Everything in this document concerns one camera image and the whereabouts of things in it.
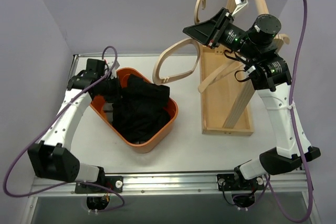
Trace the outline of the black pleated skirt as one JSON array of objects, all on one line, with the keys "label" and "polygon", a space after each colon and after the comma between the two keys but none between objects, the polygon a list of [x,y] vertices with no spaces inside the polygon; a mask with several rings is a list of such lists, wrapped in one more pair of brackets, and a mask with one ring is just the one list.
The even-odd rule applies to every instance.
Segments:
[{"label": "black pleated skirt", "polygon": [[164,109],[170,98],[168,86],[157,86],[130,74],[121,99],[113,104],[112,126],[132,144],[149,141],[171,119]]}]

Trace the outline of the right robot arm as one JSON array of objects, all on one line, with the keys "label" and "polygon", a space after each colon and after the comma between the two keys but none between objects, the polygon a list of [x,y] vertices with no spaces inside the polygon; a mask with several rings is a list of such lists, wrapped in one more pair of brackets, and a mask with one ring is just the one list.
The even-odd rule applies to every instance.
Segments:
[{"label": "right robot arm", "polygon": [[300,120],[293,118],[298,113],[290,98],[292,77],[274,42],[281,30],[279,19],[261,14],[247,31],[235,26],[233,21],[233,15],[222,8],[211,19],[185,27],[183,33],[204,46],[223,45],[234,53],[234,59],[244,64],[246,80],[252,82],[268,112],[276,146],[235,167],[233,182],[244,189],[256,177],[291,172],[303,162],[320,157],[321,152],[305,136]]}]

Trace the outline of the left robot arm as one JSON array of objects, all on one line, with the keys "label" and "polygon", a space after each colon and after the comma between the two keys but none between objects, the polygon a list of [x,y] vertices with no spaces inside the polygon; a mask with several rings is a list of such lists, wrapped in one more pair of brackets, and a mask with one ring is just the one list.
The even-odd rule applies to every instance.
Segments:
[{"label": "left robot arm", "polygon": [[63,182],[87,182],[94,192],[105,188],[106,179],[98,166],[84,164],[71,153],[72,140],[84,111],[94,98],[115,99],[120,93],[116,74],[117,60],[88,59],[86,68],[71,77],[56,121],[38,143],[28,148],[28,156],[37,177]]}]

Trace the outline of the grey pleated skirt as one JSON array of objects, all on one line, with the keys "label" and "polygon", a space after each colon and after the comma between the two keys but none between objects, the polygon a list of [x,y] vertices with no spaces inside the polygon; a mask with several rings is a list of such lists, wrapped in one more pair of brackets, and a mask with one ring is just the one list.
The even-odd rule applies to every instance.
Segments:
[{"label": "grey pleated skirt", "polygon": [[103,112],[105,113],[106,120],[109,124],[113,122],[113,103],[106,102],[102,107]]}]

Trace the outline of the wooden hanger of grey skirt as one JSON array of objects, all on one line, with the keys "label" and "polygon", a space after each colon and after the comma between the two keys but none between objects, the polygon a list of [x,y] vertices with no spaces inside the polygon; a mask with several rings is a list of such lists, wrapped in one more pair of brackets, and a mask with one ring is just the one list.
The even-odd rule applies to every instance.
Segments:
[{"label": "wooden hanger of grey skirt", "polygon": [[[280,34],[275,37],[274,42],[277,46],[276,52],[279,52],[284,44],[290,44],[290,38],[286,34]],[[242,63],[233,62],[232,60],[230,60],[228,63],[222,64],[201,82],[201,84],[198,86],[199,93],[203,93],[208,86],[228,76],[236,70],[239,70],[242,66]]]}]

